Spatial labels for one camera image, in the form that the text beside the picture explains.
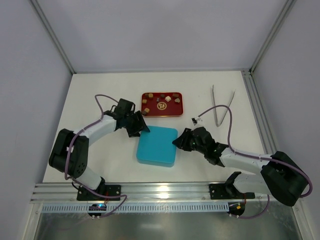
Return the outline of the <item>teal box lid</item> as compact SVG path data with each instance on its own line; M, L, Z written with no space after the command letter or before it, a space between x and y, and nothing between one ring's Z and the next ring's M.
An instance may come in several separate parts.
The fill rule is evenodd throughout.
M136 151L140 164L171 168L175 164L177 147L173 141L178 138L175 128L148 126L150 132L141 132Z

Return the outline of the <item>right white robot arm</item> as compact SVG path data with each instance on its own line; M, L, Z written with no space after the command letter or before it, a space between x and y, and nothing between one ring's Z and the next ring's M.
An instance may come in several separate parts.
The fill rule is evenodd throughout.
M307 175L287 154L240 153L228 144L216 142L203 126L185 128L172 143L180 150L203 154L214 166L236 169L224 183L210 185L212 199L253 199L255 194L263 194L292 207L310 184Z

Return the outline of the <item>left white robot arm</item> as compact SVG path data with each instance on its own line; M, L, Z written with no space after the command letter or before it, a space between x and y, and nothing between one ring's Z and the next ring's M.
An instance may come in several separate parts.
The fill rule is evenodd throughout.
M110 110L100 110L100 117L78 130L63 128L54 142L48 164L64 174L65 180L78 184L78 201L118 201L121 187L106 184L105 179L88 167L89 148L102 137L126 129L130 138L150 132L143 113L126 99L119 99Z

